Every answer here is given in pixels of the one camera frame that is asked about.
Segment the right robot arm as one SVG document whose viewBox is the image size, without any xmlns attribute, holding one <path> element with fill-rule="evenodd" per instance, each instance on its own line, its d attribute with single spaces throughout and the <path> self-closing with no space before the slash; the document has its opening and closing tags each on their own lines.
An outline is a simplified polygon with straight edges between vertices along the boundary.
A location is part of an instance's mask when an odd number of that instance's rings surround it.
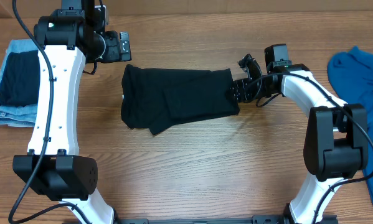
<svg viewBox="0 0 373 224">
<path fill-rule="evenodd" d="M 247 78 L 236 80 L 230 97 L 239 103 L 284 96 L 308 118 L 303 157 L 308 174 L 282 215 L 255 215 L 252 223 L 337 223 L 324 214 L 334 194 L 366 168 L 366 111 L 332 95 L 302 63 L 294 64 L 285 44 L 265 49 L 267 73 L 247 54 L 238 63 Z"/>
</svg>

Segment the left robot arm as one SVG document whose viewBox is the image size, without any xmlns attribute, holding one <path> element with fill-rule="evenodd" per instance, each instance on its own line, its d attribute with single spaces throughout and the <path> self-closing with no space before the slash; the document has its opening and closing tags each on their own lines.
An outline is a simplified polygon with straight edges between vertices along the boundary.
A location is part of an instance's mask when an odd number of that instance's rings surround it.
<svg viewBox="0 0 373 224">
<path fill-rule="evenodd" d="M 37 115 L 27 153 L 13 158 L 25 190 L 68 208 L 80 223 L 119 223 L 97 188 L 96 160 L 79 154 L 77 106 L 86 64 L 131 60 L 129 35 L 108 31 L 107 9 L 92 0 L 63 1 L 27 35 L 38 49 Z"/>
</svg>

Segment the black t-shirt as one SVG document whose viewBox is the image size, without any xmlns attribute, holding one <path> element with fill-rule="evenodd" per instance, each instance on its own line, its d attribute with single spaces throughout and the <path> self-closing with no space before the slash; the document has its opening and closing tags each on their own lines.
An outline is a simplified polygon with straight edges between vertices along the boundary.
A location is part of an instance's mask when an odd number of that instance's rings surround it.
<svg viewBox="0 0 373 224">
<path fill-rule="evenodd" d="M 230 95 L 232 74 L 225 70 L 125 67 L 121 118 L 131 129 L 159 134 L 171 126 L 237 115 Z"/>
</svg>

